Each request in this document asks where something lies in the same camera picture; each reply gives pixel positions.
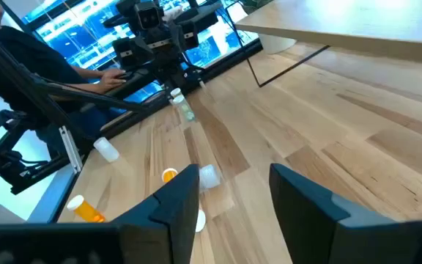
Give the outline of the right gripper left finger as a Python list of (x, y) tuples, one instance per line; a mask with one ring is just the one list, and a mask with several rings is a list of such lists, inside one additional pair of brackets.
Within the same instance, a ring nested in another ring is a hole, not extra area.
[(114, 219), (123, 263), (189, 263), (199, 212), (199, 166), (190, 164)]

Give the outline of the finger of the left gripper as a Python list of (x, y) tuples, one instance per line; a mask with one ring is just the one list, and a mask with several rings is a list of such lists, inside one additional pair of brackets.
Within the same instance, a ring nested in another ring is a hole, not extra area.
[(185, 51), (185, 34), (182, 27), (176, 24), (168, 24), (168, 28), (173, 44), (178, 47), (181, 52)]
[(141, 37), (134, 38), (134, 58), (136, 65), (144, 65), (155, 60), (153, 50), (144, 42)]

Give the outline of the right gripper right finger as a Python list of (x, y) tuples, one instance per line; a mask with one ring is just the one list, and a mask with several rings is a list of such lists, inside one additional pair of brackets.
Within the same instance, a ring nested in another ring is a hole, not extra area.
[(281, 164), (269, 185), (293, 263), (421, 263), (419, 221), (394, 221)]

